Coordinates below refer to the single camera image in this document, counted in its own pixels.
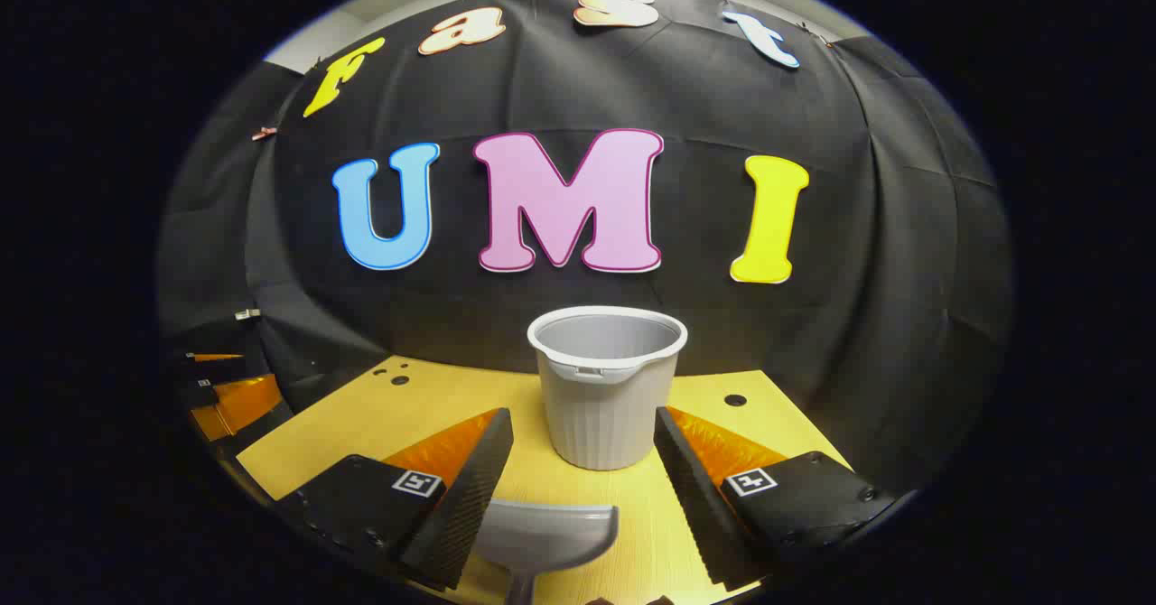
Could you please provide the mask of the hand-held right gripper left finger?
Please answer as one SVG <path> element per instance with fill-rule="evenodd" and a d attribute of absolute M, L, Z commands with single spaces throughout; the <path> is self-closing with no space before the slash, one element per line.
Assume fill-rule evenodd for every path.
<path fill-rule="evenodd" d="M 361 571 L 454 589 L 513 441 L 509 410 L 490 410 L 386 460 L 348 453 L 277 499 L 275 511 Z"/>

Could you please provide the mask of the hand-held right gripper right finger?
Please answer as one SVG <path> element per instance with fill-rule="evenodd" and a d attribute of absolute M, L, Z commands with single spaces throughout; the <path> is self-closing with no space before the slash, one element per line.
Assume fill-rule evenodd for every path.
<path fill-rule="evenodd" d="M 655 412 L 654 447 L 707 576 L 728 589 L 813 571 L 897 510 L 824 452 L 788 457 L 672 406 Z"/>

